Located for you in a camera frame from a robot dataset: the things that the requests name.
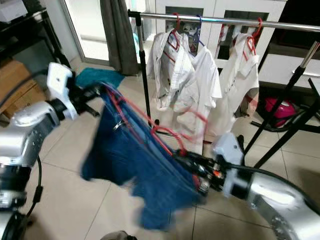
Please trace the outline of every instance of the wall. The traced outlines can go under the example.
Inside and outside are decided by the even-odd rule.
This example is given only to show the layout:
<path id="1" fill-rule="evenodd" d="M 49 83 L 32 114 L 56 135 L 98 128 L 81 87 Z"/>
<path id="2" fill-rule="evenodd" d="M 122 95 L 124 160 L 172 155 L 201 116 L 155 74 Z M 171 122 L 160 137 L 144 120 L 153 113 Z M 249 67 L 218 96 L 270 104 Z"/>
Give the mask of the wall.
<path id="1" fill-rule="evenodd" d="M 44 7 L 46 7 L 54 31 L 61 43 L 63 52 L 70 62 L 72 59 L 79 56 L 79 52 L 61 3 L 59 0 L 41 0 L 40 2 Z"/>

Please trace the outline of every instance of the tile floor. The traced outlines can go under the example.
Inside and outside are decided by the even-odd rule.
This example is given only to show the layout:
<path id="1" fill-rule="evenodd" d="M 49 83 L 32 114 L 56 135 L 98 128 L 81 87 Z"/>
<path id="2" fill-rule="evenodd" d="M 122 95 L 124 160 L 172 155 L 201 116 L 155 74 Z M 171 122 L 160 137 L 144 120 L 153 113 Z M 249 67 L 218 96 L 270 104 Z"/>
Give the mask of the tile floor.
<path id="1" fill-rule="evenodd" d="M 140 77 L 126 77 L 118 89 L 146 109 Z M 154 93 L 155 85 L 150 82 L 149 96 Z M 101 109 L 103 103 L 96 99 L 90 104 Z M 156 116 L 154 107 L 151 110 Z M 40 153 L 44 192 L 34 209 L 35 223 L 26 232 L 27 240 L 99 240 L 118 230 L 125 230 L 139 240 L 276 239 L 268 223 L 244 202 L 233 197 L 226 200 L 214 191 L 209 192 L 206 204 L 177 212 L 176 225 L 169 232 L 140 228 L 134 219 L 143 204 L 141 199 L 130 196 L 126 187 L 102 180 L 88 182 L 79 176 L 98 122 L 85 113 L 73 122 L 62 122 L 61 127 L 45 140 Z M 248 143 L 256 127 L 246 120 L 239 120 L 232 131 L 236 135 L 243 134 Z M 177 147 L 172 138 L 163 136 L 163 139 L 173 148 Z M 254 165 L 278 139 L 277 133 L 265 131 L 247 155 L 247 164 Z M 299 132 L 263 168 L 288 178 L 320 204 L 319 191 L 311 187 L 320 183 L 319 142 L 320 135 Z M 205 146 L 203 154 L 210 155 L 209 145 Z M 24 211 L 31 204 L 37 179 L 35 167 L 27 186 L 28 202 Z"/>

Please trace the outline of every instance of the cardboard box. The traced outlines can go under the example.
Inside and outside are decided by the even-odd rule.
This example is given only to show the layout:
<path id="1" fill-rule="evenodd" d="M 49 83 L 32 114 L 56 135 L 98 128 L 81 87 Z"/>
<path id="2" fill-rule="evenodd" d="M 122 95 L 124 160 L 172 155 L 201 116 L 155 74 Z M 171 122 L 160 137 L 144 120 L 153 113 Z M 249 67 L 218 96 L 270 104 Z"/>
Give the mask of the cardboard box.
<path id="1" fill-rule="evenodd" d="M 15 112 L 23 109 L 26 106 L 30 106 L 34 103 L 45 101 L 46 96 L 42 89 L 36 84 L 31 89 L 29 89 L 24 95 L 22 95 L 18 100 L 11 104 L 3 114 L 7 118 L 11 118 Z"/>
<path id="2" fill-rule="evenodd" d="M 30 75 L 23 63 L 10 60 L 1 63 L 0 68 L 0 100 L 2 100 L 17 84 L 22 82 Z M 5 111 L 10 105 L 17 101 L 28 90 L 36 86 L 34 80 L 29 80 L 22 85 L 0 108 L 0 114 Z"/>

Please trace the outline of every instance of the cabinet door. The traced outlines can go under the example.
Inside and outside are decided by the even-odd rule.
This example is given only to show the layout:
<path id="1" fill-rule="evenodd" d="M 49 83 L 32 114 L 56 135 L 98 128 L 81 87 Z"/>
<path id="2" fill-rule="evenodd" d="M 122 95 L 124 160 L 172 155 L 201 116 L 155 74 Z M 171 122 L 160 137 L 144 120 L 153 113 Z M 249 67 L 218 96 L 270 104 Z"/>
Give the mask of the cabinet door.
<path id="1" fill-rule="evenodd" d="M 215 18 L 234 18 L 277 22 L 285 7 L 285 1 L 275 0 L 216 0 L 213 16 Z M 229 59 L 229 50 L 237 33 L 252 33 L 255 27 L 241 25 L 212 24 L 208 48 L 214 55 L 215 63 L 223 68 Z M 274 28 L 263 27 L 256 43 L 256 54 L 262 58 L 267 49 Z"/>
<path id="2" fill-rule="evenodd" d="M 156 0 L 155 9 L 157 14 L 172 14 L 178 13 L 180 15 L 200 15 L 212 17 L 214 14 L 216 0 Z M 156 20 L 156 33 L 166 32 L 171 28 L 176 27 L 176 20 Z M 208 45 L 211 24 L 198 22 L 184 22 L 180 23 L 179 33 L 194 34 L 196 29 L 200 28 L 200 41 Z M 194 55 L 197 54 L 201 48 L 201 44 L 193 42 L 192 37 L 189 37 L 190 51 Z"/>

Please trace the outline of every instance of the clothing rack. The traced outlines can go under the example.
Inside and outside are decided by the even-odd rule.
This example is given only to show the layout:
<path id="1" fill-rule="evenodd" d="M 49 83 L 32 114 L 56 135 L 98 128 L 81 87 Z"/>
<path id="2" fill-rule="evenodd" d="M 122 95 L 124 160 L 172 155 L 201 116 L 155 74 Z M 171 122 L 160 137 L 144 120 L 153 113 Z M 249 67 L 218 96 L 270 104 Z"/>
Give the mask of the clothing rack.
<path id="1" fill-rule="evenodd" d="M 143 80 L 143 89 L 144 89 L 144 97 L 145 97 L 145 105 L 146 105 L 146 113 L 148 117 L 151 117 L 150 113 L 150 101 L 149 101 L 149 90 L 148 90 L 148 81 L 147 81 L 147 72 L 146 72 L 146 54 L 144 51 L 143 38 L 142 38 L 142 27 L 141 27 L 141 18 L 149 18 L 149 19 L 163 19 L 163 20 L 177 20 L 176 15 L 172 14 L 158 14 L 158 13 L 146 13 L 146 12 L 138 12 L 138 11 L 130 11 L 128 10 L 128 16 L 131 18 L 135 18 L 135 24 L 138 33 L 138 41 L 139 41 L 139 57 L 142 71 L 142 80 Z M 236 18 L 220 18 L 220 17 L 201 17 L 192 16 L 192 15 L 179 15 L 179 20 L 183 20 L 185 22 L 200 22 L 200 20 L 204 23 L 212 23 L 212 24 L 228 24 L 228 25 L 243 25 L 249 27 L 261 27 L 264 28 L 275 28 L 275 29 L 286 29 L 286 30 L 295 30 L 295 31 L 304 31 L 304 32 L 314 32 L 320 33 L 320 26 L 314 25 L 303 25 L 303 24 L 294 24 L 294 23 L 284 23 L 284 22 L 275 22 L 275 21 L 263 21 L 260 23 L 258 20 L 246 20 L 246 19 L 236 19 Z M 289 80 L 289 83 L 286 85 L 283 93 L 277 99 L 275 105 L 273 106 L 271 112 L 260 125 L 248 146 L 244 150 L 244 154 L 247 154 L 250 148 L 253 146 L 254 142 L 257 140 L 261 132 L 266 127 L 267 123 L 271 120 L 272 116 L 283 102 L 285 97 L 289 94 L 290 90 L 297 83 L 299 78 L 304 73 L 306 66 L 308 65 L 311 58 L 316 53 L 317 49 L 320 47 L 320 39 L 316 39 L 314 44 L 309 49 L 307 55 L 302 60 L 300 66 L 296 68 L 294 74 Z M 302 129 L 303 126 L 295 126 L 297 129 Z M 288 141 L 286 138 L 281 138 L 271 149 L 268 151 L 265 156 L 255 165 L 255 167 L 261 167 L 274 153 L 279 149 L 279 146 L 282 146 Z"/>

